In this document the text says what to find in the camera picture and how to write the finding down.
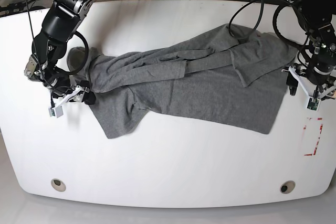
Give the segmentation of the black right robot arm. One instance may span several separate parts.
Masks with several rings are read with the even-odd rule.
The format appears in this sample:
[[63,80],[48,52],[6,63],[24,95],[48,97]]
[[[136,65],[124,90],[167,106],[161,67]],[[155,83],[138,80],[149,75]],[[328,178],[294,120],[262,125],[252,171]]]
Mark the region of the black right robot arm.
[[[32,53],[24,70],[30,81],[41,82],[50,90],[52,98],[64,102],[83,102],[93,105],[96,96],[90,90],[88,81],[78,85],[70,84],[70,77],[82,70],[88,60],[89,46],[84,36],[77,31],[94,0],[53,0],[47,12],[41,31],[33,37]],[[84,57],[77,68],[66,71],[57,66],[65,56],[67,42],[77,36],[84,44]]]

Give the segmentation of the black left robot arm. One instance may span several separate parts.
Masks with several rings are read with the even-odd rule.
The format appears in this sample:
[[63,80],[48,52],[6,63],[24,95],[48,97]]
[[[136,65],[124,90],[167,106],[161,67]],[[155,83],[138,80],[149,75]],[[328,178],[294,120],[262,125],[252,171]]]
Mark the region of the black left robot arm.
[[[306,108],[317,110],[321,101],[332,98],[335,93],[335,78],[331,73],[335,69],[335,30],[332,26],[332,0],[286,0],[278,6],[272,25],[275,34],[284,43],[295,47],[298,56],[303,56],[293,66],[285,68],[288,72],[287,86],[291,95],[301,86],[307,95]],[[291,6],[300,27],[306,32],[306,40],[300,45],[285,38],[277,27],[280,11]]]

